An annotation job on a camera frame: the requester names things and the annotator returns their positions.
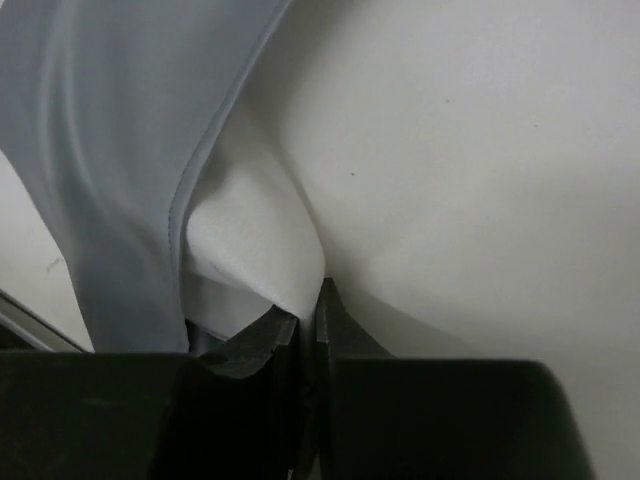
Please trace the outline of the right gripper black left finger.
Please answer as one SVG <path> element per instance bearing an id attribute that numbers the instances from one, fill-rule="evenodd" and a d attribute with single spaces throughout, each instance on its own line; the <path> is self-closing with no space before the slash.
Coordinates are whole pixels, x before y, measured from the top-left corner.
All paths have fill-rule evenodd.
<path id="1" fill-rule="evenodd" d="M 278 307 L 244 328 L 199 361 L 217 376 L 234 380 L 260 373 L 279 351 L 293 345 L 298 338 L 299 319 Z"/>

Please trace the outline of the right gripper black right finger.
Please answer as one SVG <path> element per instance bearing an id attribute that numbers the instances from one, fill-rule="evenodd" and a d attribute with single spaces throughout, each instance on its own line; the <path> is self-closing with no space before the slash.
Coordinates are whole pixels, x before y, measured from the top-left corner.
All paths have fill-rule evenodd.
<path id="1" fill-rule="evenodd" d="M 315 352 L 319 358 L 337 357 L 391 358 L 347 311 L 331 278 L 321 286 L 315 308 Z"/>

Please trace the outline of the white pillow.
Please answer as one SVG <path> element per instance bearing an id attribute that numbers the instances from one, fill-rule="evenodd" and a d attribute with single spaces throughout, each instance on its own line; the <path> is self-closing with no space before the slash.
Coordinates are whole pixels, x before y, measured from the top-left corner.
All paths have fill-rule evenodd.
<path id="1" fill-rule="evenodd" d="M 296 1 L 187 224 L 228 336 L 322 251 L 400 345 L 639 359 L 639 5 Z"/>

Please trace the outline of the grey pillowcase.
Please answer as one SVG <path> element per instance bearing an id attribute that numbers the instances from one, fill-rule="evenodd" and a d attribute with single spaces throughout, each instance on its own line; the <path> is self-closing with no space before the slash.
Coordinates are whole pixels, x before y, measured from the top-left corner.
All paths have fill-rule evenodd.
<path id="1" fill-rule="evenodd" d="M 187 352 L 189 200 L 285 1 L 6 1 L 1 149 L 99 352 Z"/>

